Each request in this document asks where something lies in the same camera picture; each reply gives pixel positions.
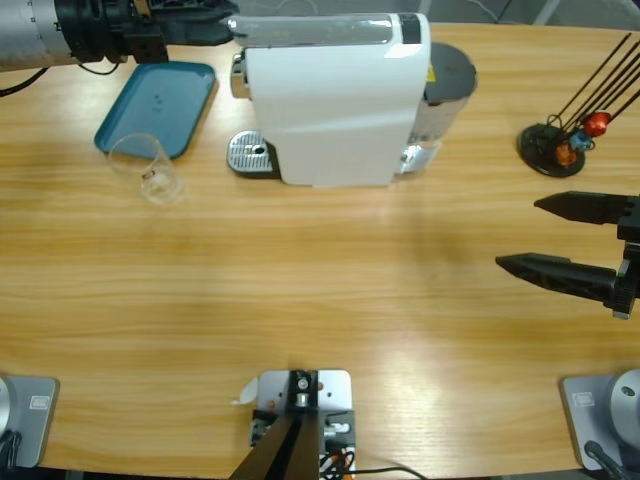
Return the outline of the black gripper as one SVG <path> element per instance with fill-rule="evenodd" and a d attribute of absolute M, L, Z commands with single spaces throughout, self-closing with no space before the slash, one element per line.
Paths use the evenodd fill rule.
<path fill-rule="evenodd" d="M 614 269 L 579 264 L 539 253 L 498 256 L 495 262 L 511 275 L 541 288 L 601 302 L 613 315 L 629 319 L 639 297 L 639 198 L 566 191 L 534 202 L 534 206 L 566 220 L 596 225 L 616 224 L 623 240 L 622 263 Z"/>
<path fill-rule="evenodd" d="M 151 0 L 149 6 L 154 14 L 235 13 L 235 4 L 223 0 Z M 151 12 L 139 12 L 135 1 L 67 0 L 56 1 L 54 7 L 71 57 L 82 64 L 101 60 L 120 64 L 129 59 L 139 64 L 165 63 L 165 42 L 217 46 L 233 40 L 229 28 L 217 22 L 163 23 L 161 33 Z"/>

